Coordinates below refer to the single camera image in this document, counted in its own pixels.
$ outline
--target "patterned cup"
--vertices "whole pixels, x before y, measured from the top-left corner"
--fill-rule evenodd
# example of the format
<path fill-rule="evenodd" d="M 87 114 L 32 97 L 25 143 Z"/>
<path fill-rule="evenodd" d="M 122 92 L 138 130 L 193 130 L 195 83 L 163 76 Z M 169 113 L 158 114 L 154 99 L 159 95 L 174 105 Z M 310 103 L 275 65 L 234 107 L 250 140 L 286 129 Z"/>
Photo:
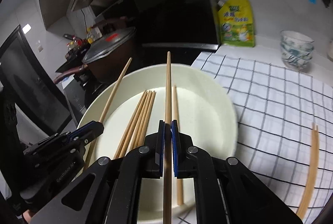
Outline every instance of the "patterned cup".
<path fill-rule="evenodd" d="M 313 42 L 310 37 L 299 32 L 282 30 L 280 45 L 284 64 L 295 70 L 304 69 L 312 59 Z"/>

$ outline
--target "blue gripper pad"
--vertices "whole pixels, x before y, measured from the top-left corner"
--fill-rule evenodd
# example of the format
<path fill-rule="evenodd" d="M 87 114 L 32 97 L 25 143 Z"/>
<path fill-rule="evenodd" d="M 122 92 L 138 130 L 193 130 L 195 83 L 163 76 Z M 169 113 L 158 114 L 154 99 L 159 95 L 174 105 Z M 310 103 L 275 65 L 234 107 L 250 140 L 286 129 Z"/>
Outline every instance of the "blue gripper pad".
<path fill-rule="evenodd" d="M 177 145 L 176 145 L 176 127 L 174 121 L 171 122 L 171 138 L 172 138 L 172 154 L 174 157 L 174 176 L 178 176 L 178 155 L 177 155 Z"/>
<path fill-rule="evenodd" d="M 162 127 L 162 147 L 161 147 L 161 153 L 159 155 L 159 175 L 162 177 L 163 176 L 163 164 L 164 164 L 164 135 L 165 135 L 165 126 L 166 124 L 164 123 L 164 121 L 159 121 L 159 123 L 163 123 L 164 126 Z"/>
<path fill-rule="evenodd" d="M 81 137 L 82 133 L 88 132 L 91 129 L 91 126 L 94 125 L 95 123 L 96 123 L 95 121 L 91 121 L 85 124 L 84 126 L 81 126 L 79 129 L 76 129 L 72 133 L 69 133 L 69 135 L 67 135 L 66 137 L 66 144 L 72 141 L 73 138 L 75 137 Z"/>

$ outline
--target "cooking pot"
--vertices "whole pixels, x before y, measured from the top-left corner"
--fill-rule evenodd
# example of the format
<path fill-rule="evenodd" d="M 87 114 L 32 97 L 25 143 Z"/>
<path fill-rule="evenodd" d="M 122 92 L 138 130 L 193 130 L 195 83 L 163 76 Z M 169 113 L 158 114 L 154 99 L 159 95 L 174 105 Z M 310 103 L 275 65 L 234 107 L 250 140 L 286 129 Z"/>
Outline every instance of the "cooking pot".
<path fill-rule="evenodd" d="M 82 59 L 83 65 L 63 72 L 54 79 L 58 84 L 67 76 L 89 69 L 101 83 L 112 83 L 124 68 L 126 61 L 135 55 L 135 27 L 116 30 L 91 44 Z"/>

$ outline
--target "white bowl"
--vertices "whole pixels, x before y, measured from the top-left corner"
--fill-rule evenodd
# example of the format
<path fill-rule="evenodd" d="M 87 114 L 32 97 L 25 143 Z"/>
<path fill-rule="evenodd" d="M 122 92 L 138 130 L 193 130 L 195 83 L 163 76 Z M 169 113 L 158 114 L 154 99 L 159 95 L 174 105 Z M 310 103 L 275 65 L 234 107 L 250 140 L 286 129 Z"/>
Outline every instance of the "white bowl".
<path fill-rule="evenodd" d="M 234 106 L 224 88 L 204 72 L 189 66 L 171 65 L 172 84 L 177 86 L 179 101 L 179 130 L 190 135 L 193 144 L 211 156 L 225 159 L 234 155 L 237 141 L 237 118 Z M 121 136 L 144 90 L 155 90 L 156 97 L 147 133 L 158 131 L 164 120 L 166 65 L 140 69 L 125 76 L 107 113 L 104 133 L 96 142 L 92 164 L 101 156 L 111 159 Z M 79 127 L 98 120 L 112 91 L 109 86 L 91 104 Z M 193 179 L 184 179 L 184 205 L 176 203 L 176 179 L 173 179 L 172 214 L 179 215 L 195 204 Z M 138 223 L 162 223 L 163 178 L 143 179 Z"/>

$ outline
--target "pot lid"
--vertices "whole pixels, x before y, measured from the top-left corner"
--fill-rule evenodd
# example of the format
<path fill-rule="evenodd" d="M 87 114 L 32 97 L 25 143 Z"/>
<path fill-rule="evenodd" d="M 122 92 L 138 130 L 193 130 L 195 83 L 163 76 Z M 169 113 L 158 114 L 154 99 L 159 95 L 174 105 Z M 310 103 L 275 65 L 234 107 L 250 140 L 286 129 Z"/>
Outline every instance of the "pot lid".
<path fill-rule="evenodd" d="M 90 49 L 82 59 L 82 63 L 88 64 L 109 55 L 113 50 L 134 36 L 135 27 L 118 29 L 99 38 L 91 44 Z"/>

